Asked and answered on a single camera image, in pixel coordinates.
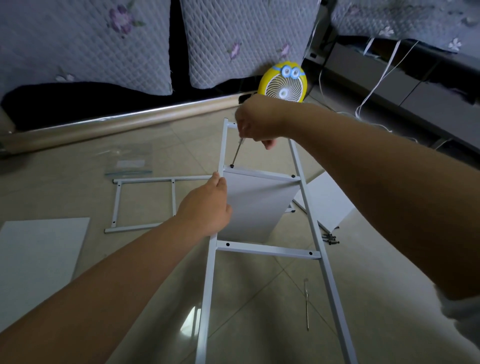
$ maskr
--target white panel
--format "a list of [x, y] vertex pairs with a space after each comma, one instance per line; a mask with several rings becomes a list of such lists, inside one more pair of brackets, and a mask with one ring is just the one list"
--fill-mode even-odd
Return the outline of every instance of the white panel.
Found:
[[218, 233], [218, 238], [264, 243], [300, 190], [299, 182], [237, 174], [228, 169], [223, 173], [233, 214], [227, 227]]
[[0, 230], [0, 331], [70, 282], [89, 220], [5, 222]]
[[[323, 172], [312, 180], [307, 187], [312, 197], [310, 208], [315, 209], [318, 223], [327, 232], [332, 232], [353, 210], [353, 203], [327, 172]], [[293, 201], [305, 211], [300, 191], [295, 195]]]

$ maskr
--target fan grille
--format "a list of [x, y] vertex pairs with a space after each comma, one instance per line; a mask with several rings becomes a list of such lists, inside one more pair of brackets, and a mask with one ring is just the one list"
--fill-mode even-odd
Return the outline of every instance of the fan grille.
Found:
[[302, 92], [303, 84], [299, 78], [285, 78], [281, 74], [277, 74], [267, 84], [265, 94], [270, 97], [299, 102]]

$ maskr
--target minion fan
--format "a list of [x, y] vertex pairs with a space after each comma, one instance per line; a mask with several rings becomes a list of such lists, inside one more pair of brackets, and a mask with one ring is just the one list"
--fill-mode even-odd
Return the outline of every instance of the minion fan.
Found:
[[258, 93], [282, 100], [302, 102], [307, 93], [307, 77], [295, 62], [278, 63], [260, 80]]

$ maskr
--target tile floor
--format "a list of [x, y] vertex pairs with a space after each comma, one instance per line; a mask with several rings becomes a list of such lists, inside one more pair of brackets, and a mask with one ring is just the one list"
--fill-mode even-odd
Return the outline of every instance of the tile floor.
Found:
[[[307, 102], [316, 103], [311, 97]], [[115, 146], [150, 143], [153, 175], [212, 173], [218, 166], [223, 118], [235, 109], [112, 135], [0, 161], [0, 222], [90, 217], [75, 276], [142, 231], [105, 235], [115, 196], [102, 154]], [[226, 161], [238, 137], [228, 134]], [[302, 148], [307, 179], [322, 167]], [[274, 151], [247, 140], [238, 165], [295, 173], [286, 140]], [[202, 182], [178, 182], [177, 204]], [[169, 183], [122, 189], [118, 226], [171, 215]], [[440, 313], [430, 281], [354, 210], [327, 251], [359, 362], [480, 363], [478, 350]], [[268, 244], [312, 248], [306, 215], [285, 214]], [[137, 319], [109, 363], [193, 363], [207, 241], [176, 267]], [[303, 280], [309, 279], [310, 331]], [[207, 350], [208, 363], [342, 363], [318, 262], [219, 252]]]

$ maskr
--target left hand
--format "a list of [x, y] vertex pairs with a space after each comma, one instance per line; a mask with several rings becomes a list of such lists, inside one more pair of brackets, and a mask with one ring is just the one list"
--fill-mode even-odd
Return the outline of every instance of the left hand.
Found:
[[202, 237], [222, 230], [232, 215], [227, 204], [227, 181], [214, 172], [206, 184], [195, 188], [181, 202], [176, 218], [193, 224]]

